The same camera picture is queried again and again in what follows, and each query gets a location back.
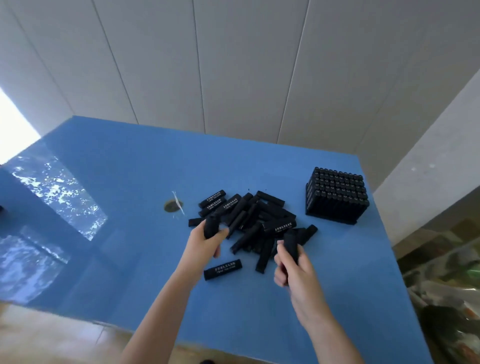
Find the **hand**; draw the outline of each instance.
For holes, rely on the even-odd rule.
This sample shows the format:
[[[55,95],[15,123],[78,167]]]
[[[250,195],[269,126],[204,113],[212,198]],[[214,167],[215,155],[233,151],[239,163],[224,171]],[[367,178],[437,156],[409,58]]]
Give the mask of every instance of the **hand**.
[[[283,246],[283,240],[279,240],[277,244],[275,263],[278,267],[275,270],[274,281],[280,287],[287,285],[290,287],[290,298],[297,318],[310,333],[312,326],[318,325],[327,318],[332,318],[332,314],[325,301],[315,269],[303,247],[297,245],[299,264],[296,265]]]
[[[202,277],[203,270],[210,258],[220,256],[220,244],[228,235],[228,229],[222,229],[210,239],[205,239],[204,226],[205,220],[190,232],[187,246],[177,266],[177,272],[187,274],[193,284],[196,284]]]

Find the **blue tabletop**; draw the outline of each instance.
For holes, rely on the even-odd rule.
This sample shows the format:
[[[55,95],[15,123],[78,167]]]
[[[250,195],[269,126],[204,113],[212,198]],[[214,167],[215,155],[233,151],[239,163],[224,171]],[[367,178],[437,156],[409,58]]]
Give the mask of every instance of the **blue tabletop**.
[[[362,174],[356,156],[73,117],[0,168],[0,299],[135,330],[183,252],[198,203],[263,190],[286,201],[326,299],[367,363],[431,363],[380,216],[306,216],[313,168]],[[175,191],[183,205],[164,211]],[[275,363],[316,362],[275,264],[222,243],[209,267],[243,269],[193,289],[180,342]]]

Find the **pile of black lighters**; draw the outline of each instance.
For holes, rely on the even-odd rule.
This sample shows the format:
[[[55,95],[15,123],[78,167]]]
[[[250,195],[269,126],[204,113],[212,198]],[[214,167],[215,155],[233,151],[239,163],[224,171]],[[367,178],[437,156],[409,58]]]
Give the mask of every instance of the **pile of black lighters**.
[[[236,194],[229,200],[225,195],[221,190],[199,203],[200,217],[188,220],[188,226],[197,226],[206,219],[204,235],[207,239],[218,232],[220,222],[229,228],[227,239],[234,231],[244,232],[230,251],[236,254],[242,249],[259,254],[257,272],[265,272],[268,260],[276,254],[277,240],[283,239],[285,248],[297,260],[297,244],[304,245],[318,230],[314,225],[296,228],[296,216],[283,208],[285,201],[265,192],[258,191],[255,196],[247,193],[243,197]],[[240,268],[238,259],[204,271],[204,277],[208,280]]]
[[[353,225],[370,202],[362,176],[315,167],[305,206],[307,215]]]

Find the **round hole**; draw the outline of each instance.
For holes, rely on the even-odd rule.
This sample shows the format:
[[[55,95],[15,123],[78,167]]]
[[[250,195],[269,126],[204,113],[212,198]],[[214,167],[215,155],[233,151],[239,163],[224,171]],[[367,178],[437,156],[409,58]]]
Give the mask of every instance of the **round hole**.
[[[179,204],[180,206],[183,207],[183,202],[181,202],[180,200],[179,200]],[[165,204],[163,205],[163,209],[166,212],[176,212],[180,210],[180,207],[177,205],[177,202],[175,201],[175,199],[172,199],[165,202]]]

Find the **floor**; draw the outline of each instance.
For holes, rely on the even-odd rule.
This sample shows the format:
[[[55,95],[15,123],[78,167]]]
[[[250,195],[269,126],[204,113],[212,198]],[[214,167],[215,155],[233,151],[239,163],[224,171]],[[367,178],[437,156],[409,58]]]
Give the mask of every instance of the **floor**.
[[[130,332],[0,303],[0,363],[118,363]],[[261,364],[217,350],[177,345],[170,364]]]

